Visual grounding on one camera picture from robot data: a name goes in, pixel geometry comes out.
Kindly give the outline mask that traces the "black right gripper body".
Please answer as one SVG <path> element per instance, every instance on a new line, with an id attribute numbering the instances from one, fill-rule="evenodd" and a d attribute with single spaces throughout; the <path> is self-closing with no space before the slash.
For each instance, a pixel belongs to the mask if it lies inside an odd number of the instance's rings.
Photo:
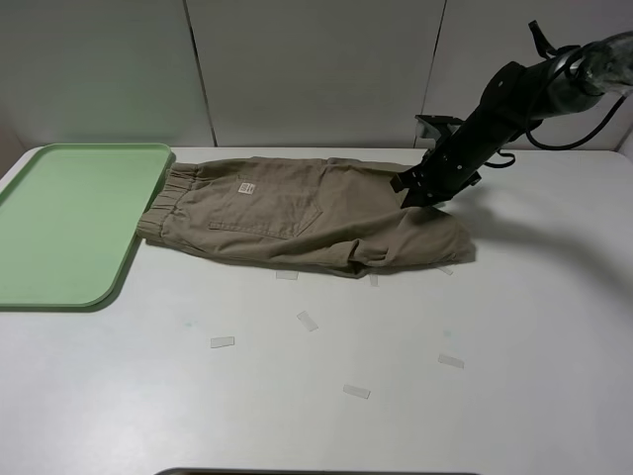
<path id="1" fill-rule="evenodd" d="M 460 128 L 420 164 L 392 178 L 394 191 L 406 193 L 402 206 L 424 208 L 451 200 L 481 178 L 479 168 L 499 149 L 539 125 L 539 119 L 527 117 L 528 107 L 551 67 L 550 60 L 530 67 L 512 61 L 500 69 Z"/>

